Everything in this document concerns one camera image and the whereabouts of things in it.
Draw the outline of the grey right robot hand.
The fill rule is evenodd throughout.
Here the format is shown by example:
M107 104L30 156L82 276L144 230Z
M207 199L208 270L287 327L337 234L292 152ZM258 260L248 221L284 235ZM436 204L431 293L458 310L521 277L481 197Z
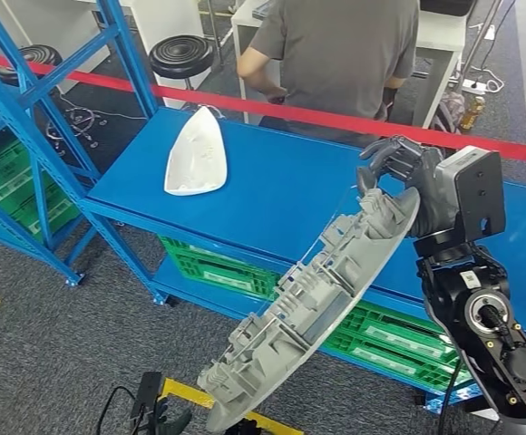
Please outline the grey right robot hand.
M434 179L436 167L442 161L440 150L394 136L373 142L363 149L360 158L369 163L357 170L357 185L362 196L376 188L385 174L403 182L406 189L418 190L420 205L410 237L426 237L453 226L456 212Z

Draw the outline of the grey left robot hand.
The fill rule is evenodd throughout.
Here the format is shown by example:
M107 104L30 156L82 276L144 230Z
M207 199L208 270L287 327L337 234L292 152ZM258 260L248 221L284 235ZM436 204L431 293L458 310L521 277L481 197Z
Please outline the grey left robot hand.
M181 434L193 418L190 408L182 411L179 416L169 420L166 415L169 404L167 398L160 399L155 406L154 429L156 435L179 435Z

